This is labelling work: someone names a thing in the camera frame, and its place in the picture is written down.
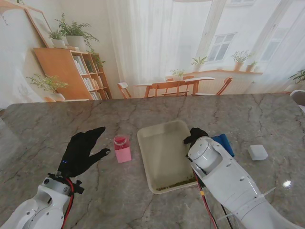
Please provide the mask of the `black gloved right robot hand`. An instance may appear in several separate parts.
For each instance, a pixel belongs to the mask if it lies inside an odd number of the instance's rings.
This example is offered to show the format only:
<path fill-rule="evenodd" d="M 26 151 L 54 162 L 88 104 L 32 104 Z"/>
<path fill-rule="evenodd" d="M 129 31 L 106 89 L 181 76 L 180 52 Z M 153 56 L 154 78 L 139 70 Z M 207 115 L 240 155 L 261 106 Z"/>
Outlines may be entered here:
<path fill-rule="evenodd" d="M 199 139 L 200 137 L 209 137 L 209 135 L 204 130 L 198 127 L 191 128 L 190 134 L 191 134 L 190 136 L 186 137 L 183 140 L 183 143 L 190 144 L 190 147 L 192 147 L 197 141 L 197 139 Z"/>

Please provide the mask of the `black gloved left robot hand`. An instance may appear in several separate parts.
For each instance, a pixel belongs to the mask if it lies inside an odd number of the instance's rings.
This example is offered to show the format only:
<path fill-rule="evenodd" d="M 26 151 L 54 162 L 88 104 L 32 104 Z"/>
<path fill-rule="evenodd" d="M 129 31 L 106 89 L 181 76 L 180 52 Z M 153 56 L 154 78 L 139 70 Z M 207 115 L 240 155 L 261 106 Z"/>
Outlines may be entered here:
<path fill-rule="evenodd" d="M 94 155 L 90 154 L 104 131 L 105 127 L 98 127 L 85 133 L 79 132 L 71 138 L 58 167 L 62 177 L 71 178 L 81 175 L 110 153 L 110 149 L 104 148 Z"/>

